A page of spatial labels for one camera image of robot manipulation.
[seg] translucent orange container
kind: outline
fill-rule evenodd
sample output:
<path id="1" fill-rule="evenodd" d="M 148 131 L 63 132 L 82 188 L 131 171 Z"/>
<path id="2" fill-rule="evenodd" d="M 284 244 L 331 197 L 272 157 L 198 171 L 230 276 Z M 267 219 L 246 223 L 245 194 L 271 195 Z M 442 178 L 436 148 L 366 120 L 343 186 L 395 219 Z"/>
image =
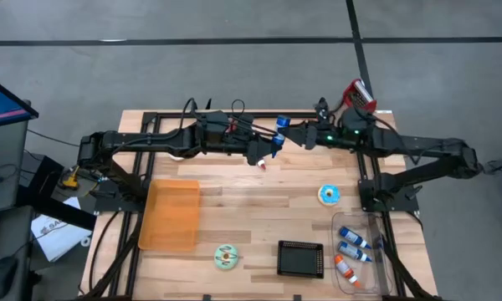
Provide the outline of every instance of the translucent orange container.
<path id="1" fill-rule="evenodd" d="M 140 249 L 191 251 L 199 226 L 199 202 L 198 181 L 152 181 L 141 224 Z"/>

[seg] orange cap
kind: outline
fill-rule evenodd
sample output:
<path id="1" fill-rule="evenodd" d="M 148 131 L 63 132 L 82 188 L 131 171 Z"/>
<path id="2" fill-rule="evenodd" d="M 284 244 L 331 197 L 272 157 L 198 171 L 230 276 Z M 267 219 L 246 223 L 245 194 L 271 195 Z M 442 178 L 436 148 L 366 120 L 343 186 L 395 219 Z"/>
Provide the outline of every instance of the orange cap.
<path id="1" fill-rule="evenodd" d="M 338 264 L 342 260 L 344 260 L 344 258 L 342 257 L 342 255 L 336 254 L 336 256 L 335 256 L 335 264 Z"/>

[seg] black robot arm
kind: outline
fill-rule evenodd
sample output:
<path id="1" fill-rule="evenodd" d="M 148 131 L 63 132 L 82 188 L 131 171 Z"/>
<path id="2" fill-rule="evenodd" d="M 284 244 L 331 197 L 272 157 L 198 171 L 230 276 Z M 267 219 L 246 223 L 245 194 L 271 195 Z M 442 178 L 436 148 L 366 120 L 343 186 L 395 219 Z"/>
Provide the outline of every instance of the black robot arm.
<path id="1" fill-rule="evenodd" d="M 409 156 L 415 165 L 421 157 L 437 158 L 404 172 L 394 175 L 381 173 L 372 180 L 361 181 L 359 191 L 365 211 L 416 211 L 417 203 L 410 201 L 420 187 L 413 185 L 443 176 L 469 179 L 483 170 L 475 150 L 463 140 L 399 135 L 383 120 L 354 107 L 345 110 L 333 125 L 324 99 L 316 105 L 316 112 L 316 121 L 290 125 L 279 129 L 279 133 L 298 145 L 305 145 L 307 150 L 322 145 L 360 151 L 377 158 L 399 154 Z M 377 122 L 384 123 L 388 128 L 378 127 Z"/>
<path id="2" fill-rule="evenodd" d="M 270 139 L 274 132 L 258 132 L 253 129 L 253 116 L 241 114 L 230 117 L 222 111 L 198 114 L 197 121 L 184 128 L 166 134 L 97 132 L 82 138 L 78 165 L 99 171 L 119 187 L 120 194 L 129 201 L 143 202 L 148 183 L 141 184 L 138 175 L 128 173 L 112 156 L 122 151 L 166 152 L 176 157 L 192 158 L 198 153 L 221 152 L 228 155 L 242 154 L 250 165 L 281 146 Z"/>

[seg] black tray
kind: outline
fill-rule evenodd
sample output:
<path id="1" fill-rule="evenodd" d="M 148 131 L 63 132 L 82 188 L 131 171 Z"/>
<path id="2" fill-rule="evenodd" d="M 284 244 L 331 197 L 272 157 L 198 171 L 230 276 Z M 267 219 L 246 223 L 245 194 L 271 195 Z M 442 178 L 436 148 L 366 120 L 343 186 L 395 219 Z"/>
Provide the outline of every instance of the black tray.
<path id="1" fill-rule="evenodd" d="M 312 242 L 279 241 L 277 274 L 324 278 L 324 246 Z"/>

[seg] computer mouse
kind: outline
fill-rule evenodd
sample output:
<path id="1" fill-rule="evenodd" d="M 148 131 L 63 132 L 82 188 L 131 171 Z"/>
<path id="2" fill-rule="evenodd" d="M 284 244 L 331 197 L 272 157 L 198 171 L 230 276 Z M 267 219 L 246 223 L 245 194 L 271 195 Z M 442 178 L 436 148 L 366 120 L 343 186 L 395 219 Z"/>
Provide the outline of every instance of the computer mouse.
<path id="1" fill-rule="evenodd" d="M 7 295 L 11 288 L 17 264 L 17 259 L 14 256 L 0 258 L 0 298 Z"/>

